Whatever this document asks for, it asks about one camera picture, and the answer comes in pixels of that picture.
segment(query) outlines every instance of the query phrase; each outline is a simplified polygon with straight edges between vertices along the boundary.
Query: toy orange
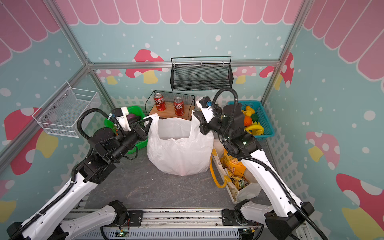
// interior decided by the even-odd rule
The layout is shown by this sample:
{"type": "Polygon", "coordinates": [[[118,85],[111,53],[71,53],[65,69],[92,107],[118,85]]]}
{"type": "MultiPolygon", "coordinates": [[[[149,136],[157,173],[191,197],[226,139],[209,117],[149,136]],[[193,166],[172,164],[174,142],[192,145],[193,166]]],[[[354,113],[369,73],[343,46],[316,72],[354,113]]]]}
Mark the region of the toy orange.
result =
{"type": "Polygon", "coordinates": [[[253,122],[252,122],[252,118],[249,117],[249,116],[244,116],[244,126],[248,127],[249,125],[251,125],[253,122]]]}

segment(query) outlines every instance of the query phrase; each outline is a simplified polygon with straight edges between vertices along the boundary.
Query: snack package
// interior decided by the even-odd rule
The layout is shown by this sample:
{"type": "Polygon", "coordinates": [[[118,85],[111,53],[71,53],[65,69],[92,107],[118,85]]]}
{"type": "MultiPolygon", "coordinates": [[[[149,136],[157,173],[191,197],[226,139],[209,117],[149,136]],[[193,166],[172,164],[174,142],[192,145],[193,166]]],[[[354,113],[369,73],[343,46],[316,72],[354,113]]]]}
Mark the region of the snack package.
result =
{"type": "Polygon", "coordinates": [[[235,177],[242,178],[247,169],[243,163],[239,162],[237,158],[228,156],[227,150],[224,150],[224,155],[220,159],[221,164],[228,169],[235,177]]]}

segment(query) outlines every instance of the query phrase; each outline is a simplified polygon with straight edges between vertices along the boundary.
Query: gray floor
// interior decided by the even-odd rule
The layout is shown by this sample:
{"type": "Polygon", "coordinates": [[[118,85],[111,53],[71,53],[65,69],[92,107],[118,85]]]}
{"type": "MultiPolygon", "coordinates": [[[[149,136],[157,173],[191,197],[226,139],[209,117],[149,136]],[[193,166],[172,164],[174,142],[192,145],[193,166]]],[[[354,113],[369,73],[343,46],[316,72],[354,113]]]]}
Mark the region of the gray floor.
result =
{"type": "MultiPolygon", "coordinates": [[[[272,162],[266,142],[261,144],[272,162]]],[[[214,171],[219,176],[215,165],[214,171]]],[[[131,209],[234,206],[226,188],[219,189],[215,185],[209,169],[183,177],[163,173],[149,161],[147,148],[140,149],[135,160],[122,159],[117,169],[91,191],[85,208],[99,209],[113,200],[119,200],[131,209]]],[[[263,190],[251,200],[270,205],[263,190]]]]}

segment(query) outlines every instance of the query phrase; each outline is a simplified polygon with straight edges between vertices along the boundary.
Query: wire shelf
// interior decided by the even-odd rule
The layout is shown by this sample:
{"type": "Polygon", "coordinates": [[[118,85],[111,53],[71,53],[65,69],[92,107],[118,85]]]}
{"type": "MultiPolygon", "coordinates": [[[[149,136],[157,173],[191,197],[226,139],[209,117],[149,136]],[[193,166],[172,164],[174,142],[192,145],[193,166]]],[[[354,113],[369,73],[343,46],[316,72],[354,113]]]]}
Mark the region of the wire shelf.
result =
{"type": "MultiPolygon", "coordinates": [[[[53,100],[52,97],[55,95],[53,94],[36,110],[32,117],[48,134],[79,137],[76,122],[83,112],[101,105],[99,93],[72,88],[68,82],[57,91],[61,91],[58,97],[53,100]]],[[[83,129],[92,117],[93,114],[90,114],[84,119],[82,122],[83,129]]]]}
{"type": "Polygon", "coordinates": [[[230,56],[171,58],[172,91],[220,90],[231,88],[233,73],[230,56]]]}

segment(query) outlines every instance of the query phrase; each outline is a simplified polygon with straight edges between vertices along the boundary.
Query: coca-cola can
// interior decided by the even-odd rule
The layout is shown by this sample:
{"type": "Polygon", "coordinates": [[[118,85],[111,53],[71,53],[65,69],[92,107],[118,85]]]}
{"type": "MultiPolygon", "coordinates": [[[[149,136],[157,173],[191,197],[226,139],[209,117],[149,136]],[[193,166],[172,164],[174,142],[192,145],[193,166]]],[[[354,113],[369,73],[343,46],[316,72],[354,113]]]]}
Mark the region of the coca-cola can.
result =
{"type": "Polygon", "coordinates": [[[161,93],[156,93],[153,96],[153,99],[155,100],[155,105],[158,111],[164,111],[166,109],[166,102],[164,100],[164,96],[161,93]]]}
{"type": "Polygon", "coordinates": [[[175,108],[175,114],[177,116],[184,115],[184,101],[181,97],[175,98],[175,100],[173,101],[173,106],[175,108]]]}

